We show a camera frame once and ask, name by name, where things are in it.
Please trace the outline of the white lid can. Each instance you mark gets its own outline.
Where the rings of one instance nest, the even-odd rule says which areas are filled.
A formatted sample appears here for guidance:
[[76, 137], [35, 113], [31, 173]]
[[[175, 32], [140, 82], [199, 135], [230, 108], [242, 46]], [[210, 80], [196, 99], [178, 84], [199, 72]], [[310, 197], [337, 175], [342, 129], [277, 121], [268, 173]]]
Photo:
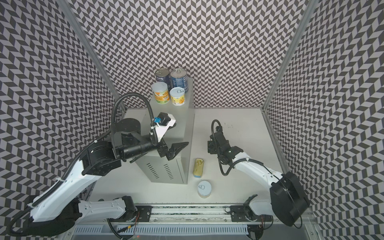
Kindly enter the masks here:
[[208, 198], [212, 193], [212, 185], [208, 181], [201, 181], [198, 184], [198, 195], [205, 199]]
[[155, 100], [158, 104], [167, 104], [170, 100], [168, 85], [164, 82], [152, 84]]
[[174, 106], [182, 106], [185, 104], [185, 89], [175, 87], [170, 90], [171, 101]]

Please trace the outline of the white lid can front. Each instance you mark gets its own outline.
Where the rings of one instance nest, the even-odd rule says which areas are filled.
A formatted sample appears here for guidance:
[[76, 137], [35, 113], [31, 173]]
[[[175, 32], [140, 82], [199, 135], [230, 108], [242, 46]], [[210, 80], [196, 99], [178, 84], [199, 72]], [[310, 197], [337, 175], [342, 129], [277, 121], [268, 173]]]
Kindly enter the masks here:
[[205, 199], [208, 198], [212, 193], [212, 185], [208, 181], [201, 181], [198, 184], [198, 195]]

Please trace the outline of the blue label tin can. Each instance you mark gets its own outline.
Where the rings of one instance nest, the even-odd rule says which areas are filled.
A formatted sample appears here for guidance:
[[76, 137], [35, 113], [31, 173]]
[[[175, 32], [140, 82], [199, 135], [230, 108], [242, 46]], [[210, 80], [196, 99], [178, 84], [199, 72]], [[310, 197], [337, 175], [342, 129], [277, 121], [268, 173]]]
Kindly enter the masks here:
[[171, 71], [171, 82], [173, 88], [183, 88], [187, 93], [189, 90], [187, 71], [183, 68], [177, 68]]

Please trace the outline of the tomato can dark label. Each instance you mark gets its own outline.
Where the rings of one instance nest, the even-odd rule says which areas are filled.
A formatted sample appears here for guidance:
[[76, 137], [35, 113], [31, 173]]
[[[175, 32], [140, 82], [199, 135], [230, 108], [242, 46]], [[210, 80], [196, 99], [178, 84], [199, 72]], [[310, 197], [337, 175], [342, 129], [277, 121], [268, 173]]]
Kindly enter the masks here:
[[155, 78], [157, 82], [166, 83], [168, 86], [168, 90], [172, 89], [170, 71], [167, 68], [160, 68], [155, 70]]

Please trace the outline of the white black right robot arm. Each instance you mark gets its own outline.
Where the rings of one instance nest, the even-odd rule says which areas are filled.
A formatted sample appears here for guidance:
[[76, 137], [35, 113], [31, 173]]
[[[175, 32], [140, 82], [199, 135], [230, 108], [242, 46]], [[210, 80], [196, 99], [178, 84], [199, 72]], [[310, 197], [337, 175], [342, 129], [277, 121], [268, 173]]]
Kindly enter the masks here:
[[263, 192], [246, 201], [246, 207], [256, 216], [273, 215], [283, 224], [292, 227], [309, 208], [309, 198], [294, 173], [283, 174], [252, 159], [243, 149], [230, 146], [222, 131], [211, 134], [208, 153], [217, 155], [223, 176], [229, 175], [231, 170], [238, 170], [264, 188]]

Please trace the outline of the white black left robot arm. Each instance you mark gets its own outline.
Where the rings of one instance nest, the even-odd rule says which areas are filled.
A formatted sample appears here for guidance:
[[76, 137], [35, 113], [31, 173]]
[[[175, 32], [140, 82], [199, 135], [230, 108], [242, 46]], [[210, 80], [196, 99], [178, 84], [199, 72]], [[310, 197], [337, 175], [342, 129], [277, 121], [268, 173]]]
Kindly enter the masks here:
[[169, 161], [188, 146], [187, 142], [168, 147], [163, 136], [176, 125], [172, 115], [161, 113], [154, 119], [150, 134], [141, 135], [141, 123], [132, 118], [111, 125], [107, 140], [100, 139], [86, 148], [71, 163], [62, 178], [40, 196], [28, 203], [21, 216], [29, 218], [19, 232], [21, 236], [53, 237], [71, 229], [75, 224], [91, 220], [134, 221], [139, 211], [130, 196], [112, 201], [87, 202], [78, 195], [92, 183], [120, 168], [122, 163], [135, 162], [151, 151]]

